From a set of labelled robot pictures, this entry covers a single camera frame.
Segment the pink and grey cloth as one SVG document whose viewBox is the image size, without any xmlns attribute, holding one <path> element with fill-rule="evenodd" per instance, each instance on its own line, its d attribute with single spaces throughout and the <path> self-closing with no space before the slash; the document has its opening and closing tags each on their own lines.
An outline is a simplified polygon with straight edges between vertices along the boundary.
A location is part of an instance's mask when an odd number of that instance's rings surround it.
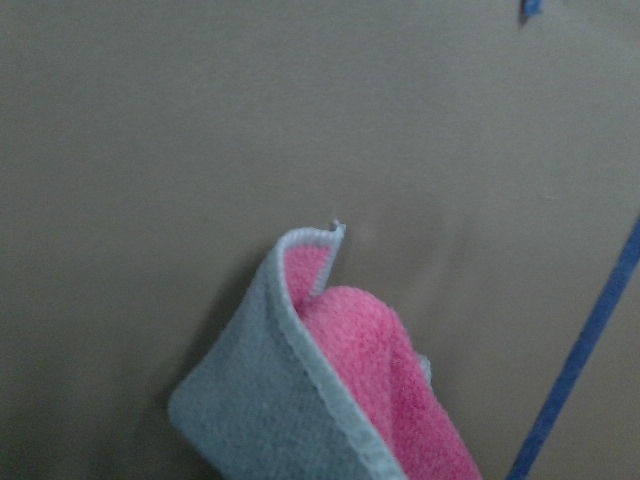
<svg viewBox="0 0 640 480">
<path fill-rule="evenodd" d="M 327 286 L 344 232 L 278 240 L 171 423 L 226 479 L 478 478 L 395 312 Z"/>
</svg>

